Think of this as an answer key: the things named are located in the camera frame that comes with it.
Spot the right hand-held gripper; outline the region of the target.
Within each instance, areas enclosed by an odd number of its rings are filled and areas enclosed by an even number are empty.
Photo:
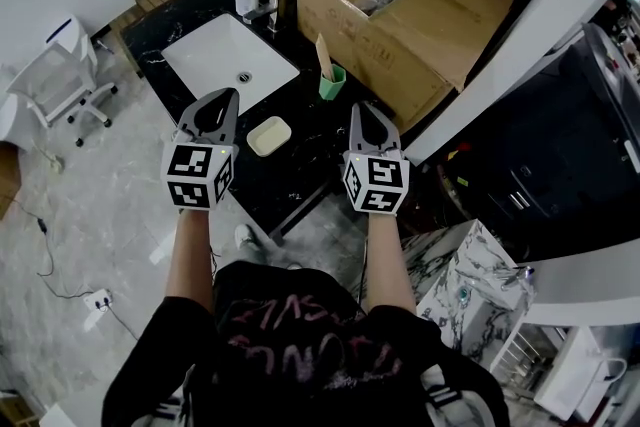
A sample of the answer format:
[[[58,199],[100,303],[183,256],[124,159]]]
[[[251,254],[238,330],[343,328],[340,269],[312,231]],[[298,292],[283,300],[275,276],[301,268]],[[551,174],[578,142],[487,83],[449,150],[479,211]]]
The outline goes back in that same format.
[[[353,209],[395,216],[409,190],[410,163],[401,151],[396,126],[368,102],[352,106],[344,157],[342,182]]]

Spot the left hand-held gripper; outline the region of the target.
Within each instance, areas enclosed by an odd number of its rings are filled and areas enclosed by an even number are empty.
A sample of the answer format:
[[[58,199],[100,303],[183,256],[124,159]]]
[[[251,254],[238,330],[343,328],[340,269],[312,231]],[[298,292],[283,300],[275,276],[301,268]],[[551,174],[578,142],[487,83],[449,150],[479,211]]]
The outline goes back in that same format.
[[[234,146],[213,144],[187,133],[216,131],[217,141],[232,141],[239,113],[239,92],[225,88],[189,105],[179,128],[163,150],[161,179],[172,203],[184,210],[210,211],[223,199],[235,176]]]

